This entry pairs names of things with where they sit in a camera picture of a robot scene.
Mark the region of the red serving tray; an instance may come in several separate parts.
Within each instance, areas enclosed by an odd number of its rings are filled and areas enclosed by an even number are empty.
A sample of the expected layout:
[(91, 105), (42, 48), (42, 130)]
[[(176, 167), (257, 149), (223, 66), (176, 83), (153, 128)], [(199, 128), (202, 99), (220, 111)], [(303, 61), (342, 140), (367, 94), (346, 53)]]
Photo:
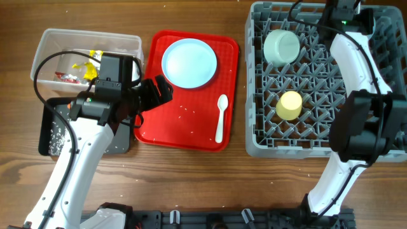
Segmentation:
[[(230, 140), (233, 103), (237, 81), (239, 47), (226, 36), (194, 32), (162, 30), (152, 39), (144, 77), (153, 79), (162, 74), (162, 57), (174, 42), (199, 39), (207, 43), (216, 54), (217, 71), (214, 77), (197, 89), (174, 87), (173, 99), (137, 118), (134, 135), (140, 142), (173, 148), (218, 152)], [(215, 141), (219, 118), (218, 99), (225, 94), (228, 107), (224, 113), (223, 140)]]

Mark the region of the light blue plate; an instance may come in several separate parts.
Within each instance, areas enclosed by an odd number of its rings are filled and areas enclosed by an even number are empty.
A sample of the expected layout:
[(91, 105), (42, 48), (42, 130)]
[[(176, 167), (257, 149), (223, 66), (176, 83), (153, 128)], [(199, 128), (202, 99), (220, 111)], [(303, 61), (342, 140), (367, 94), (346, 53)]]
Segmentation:
[(180, 39), (172, 43), (162, 56), (163, 74), (179, 88), (202, 87), (213, 78), (216, 70), (214, 50), (199, 39)]

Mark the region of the yellow snack wrapper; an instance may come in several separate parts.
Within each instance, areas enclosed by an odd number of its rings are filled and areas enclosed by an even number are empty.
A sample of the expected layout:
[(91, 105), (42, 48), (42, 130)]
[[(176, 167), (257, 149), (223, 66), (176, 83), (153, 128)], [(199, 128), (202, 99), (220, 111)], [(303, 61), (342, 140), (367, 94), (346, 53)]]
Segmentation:
[(83, 75), (83, 79), (87, 81), (91, 81), (92, 79), (98, 77), (98, 73), (100, 70), (100, 61), (103, 55), (103, 51), (101, 50), (90, 50), (89, 56), (97, 59), (88, 59), (87, 62), (83, 62), (80, 64), (74, 64), (72, 66), (73, 69), (79, 69), (82, 71), (83, 68), (86, 69), (85, 74)]

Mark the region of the white plastic spoon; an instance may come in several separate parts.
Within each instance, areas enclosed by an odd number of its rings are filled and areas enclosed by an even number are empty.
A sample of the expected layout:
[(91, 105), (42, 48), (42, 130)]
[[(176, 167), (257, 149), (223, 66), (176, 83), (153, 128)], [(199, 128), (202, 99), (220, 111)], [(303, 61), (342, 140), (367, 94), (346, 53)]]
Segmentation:
[(217, 106), (219, 108), (219, 118), (217, 123), (215, 141), (217, 143), (221, 143), (223, 141), (224, 112), (228, 107), (228, 97), (225, 94), (220, 95)]

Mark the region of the red snack wrapper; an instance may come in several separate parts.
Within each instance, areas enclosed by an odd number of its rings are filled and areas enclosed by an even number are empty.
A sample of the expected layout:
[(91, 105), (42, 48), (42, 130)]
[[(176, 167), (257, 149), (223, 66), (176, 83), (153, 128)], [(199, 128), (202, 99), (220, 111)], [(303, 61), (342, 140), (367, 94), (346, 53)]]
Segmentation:
[(81, 84), (81, 80), (77, 76), (71, 74), (55, 72), (55, 77), (62, 82)]

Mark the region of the white rice pile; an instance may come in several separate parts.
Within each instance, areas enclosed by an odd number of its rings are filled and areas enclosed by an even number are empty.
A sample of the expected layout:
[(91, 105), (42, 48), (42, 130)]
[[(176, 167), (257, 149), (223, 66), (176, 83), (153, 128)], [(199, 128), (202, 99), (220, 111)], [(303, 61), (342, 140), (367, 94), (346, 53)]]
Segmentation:
[(48, 141), (48, 154), (50, 156), (59, 156), (62, 148), (64, 147), (67, 129), (64, 123), (51, 113), (51, 125), (50, 125), (50, 140)]

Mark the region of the green bowl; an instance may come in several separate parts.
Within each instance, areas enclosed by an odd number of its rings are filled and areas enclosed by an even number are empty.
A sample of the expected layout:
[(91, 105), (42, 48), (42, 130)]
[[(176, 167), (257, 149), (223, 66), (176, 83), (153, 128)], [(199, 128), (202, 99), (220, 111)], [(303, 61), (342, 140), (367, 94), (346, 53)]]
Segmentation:
[(263, 45), (263, 53), (273, 67), (282, 67), (294, 62), (300, 53), (300, 41), (294, 32), (282, 29), (270, 32)]

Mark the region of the yellow plastic cup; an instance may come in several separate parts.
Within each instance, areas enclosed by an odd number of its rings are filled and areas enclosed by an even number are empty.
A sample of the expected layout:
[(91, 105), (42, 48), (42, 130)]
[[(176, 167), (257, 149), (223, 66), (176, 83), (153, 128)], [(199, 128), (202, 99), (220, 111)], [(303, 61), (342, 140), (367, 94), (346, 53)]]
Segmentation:
[(302, 97), (298, 92), (284, 93), (275, 107), (277, 115), (283, 120), (296, 119), (301, 113), (302, 102)]

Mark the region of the light blue bowl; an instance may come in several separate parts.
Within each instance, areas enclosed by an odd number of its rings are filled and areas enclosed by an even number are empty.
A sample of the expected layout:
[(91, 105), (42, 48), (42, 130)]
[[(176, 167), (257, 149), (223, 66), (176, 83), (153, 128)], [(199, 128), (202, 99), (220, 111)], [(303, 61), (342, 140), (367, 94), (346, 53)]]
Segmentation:
[(371, 34), (368, 35), (369, 40), (373, 37), (373, 35), (375, 34), (375, 31), (376, 31), (376, 19), (373, 17)]

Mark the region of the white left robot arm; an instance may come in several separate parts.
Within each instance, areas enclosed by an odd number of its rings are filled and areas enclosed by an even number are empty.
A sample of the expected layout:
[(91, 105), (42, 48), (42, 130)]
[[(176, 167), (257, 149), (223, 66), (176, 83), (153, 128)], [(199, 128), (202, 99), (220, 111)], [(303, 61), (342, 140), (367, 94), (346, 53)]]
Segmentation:
[(172, 100), (173, 88), (162, 75), (136, 81), (97, 80), (94, 92), (80, 92), (71, 102), (67, 137), (46, 188), (23, 228), (130, 228), (133, 208), (105, 203), (81, 220), (99, 161), (118, 126), (129, 116)]

